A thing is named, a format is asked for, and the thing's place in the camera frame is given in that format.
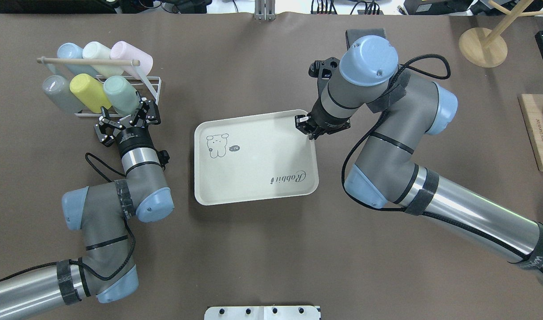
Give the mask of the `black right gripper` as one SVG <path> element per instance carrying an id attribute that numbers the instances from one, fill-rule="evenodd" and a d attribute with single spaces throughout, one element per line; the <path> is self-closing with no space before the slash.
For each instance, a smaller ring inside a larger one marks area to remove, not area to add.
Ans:
<path id="1" fill-rule="evenodd" d="M 350 117 L 335 115 L 336 111 L 341 110 L 339 105 L 334 104 L 334 111 L 328 111 L 327 103 L 322 101 L 323 91 L 327 89 L 328 81 L 337 71 L 338 63 L 339 59 L 330 57 L 326 60 L 316 60 L 309 67 L 308 74 L 317 79 L 318 98 L 307 116 L 294 117 L 296 129 L 308 135 L 309 140 L 316 140 L 325 133 L 332 134 L 350 127 Z"/>

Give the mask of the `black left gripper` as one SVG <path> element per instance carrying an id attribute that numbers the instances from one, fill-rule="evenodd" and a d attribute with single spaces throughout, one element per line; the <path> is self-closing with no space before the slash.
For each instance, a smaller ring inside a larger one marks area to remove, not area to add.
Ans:
<path id="1" fill-rule="evenodd" d="M 114 121 L 109 117 L 106 107 L 100 108 L 101 116 L 94 129 L 101 144 L 106 147 L 116 144 L 120 156 L 136 148 L 155 148 L 147 127 L 161 124 L 159 108 L 155 101 L 141 100 L 130 116 L 130 123 L 129 117 Z"/>

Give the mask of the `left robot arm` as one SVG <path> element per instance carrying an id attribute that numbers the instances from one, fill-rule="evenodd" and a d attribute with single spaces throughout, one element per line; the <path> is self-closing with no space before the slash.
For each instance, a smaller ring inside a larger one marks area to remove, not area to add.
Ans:
<path id="1" fill-rule="evenodd" d="M 118 120 L 102 109 L 96 134 L 106 146 L 117 144 L 125 176 L 63 195 L 64 218 L 69 229 L 82 231 L 85 255 L 0 280 L 0 320 L 25 319 L 89 296 L 109 303 L 135 292 L 139 285 L 133 261 L 136 239 L 128 221 L 131 217 L 158 221 L 174 209 L 164 176 L 169 155 L 155 149 L 149 134 L 149 126 L 159 123 L 156 103 L 145 98 Z"/>

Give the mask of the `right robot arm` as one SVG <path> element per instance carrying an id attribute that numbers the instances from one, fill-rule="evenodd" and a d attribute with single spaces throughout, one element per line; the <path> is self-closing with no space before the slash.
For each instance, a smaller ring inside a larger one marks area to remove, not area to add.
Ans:
<path id="1" fill-rule="evenodd" d="M 341 184 L 360 205 L 422 216 L 504 257 L 543 285 L 543 224 L 526 219 L 412 161 L 422 136 L 442 132 L 458 99 L 435 79 L 448 79 L 450 64 L 436 53 L 398 62 L 396 49 L 378 35 L 348 43 L 341 59 L 314 61 L 318 99 L 294 119 L 310 140 L 350 128 L 365 105 L 380 117 L 353 146 Z"/>

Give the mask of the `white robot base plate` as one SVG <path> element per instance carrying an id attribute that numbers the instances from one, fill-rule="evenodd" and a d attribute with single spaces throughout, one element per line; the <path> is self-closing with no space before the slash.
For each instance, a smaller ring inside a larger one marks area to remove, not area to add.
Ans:
<path id="1" fill-rule="evenodd" d="M 312 305 L 214 306 L 205 320 L 320 320 L 320 307 Z"/>

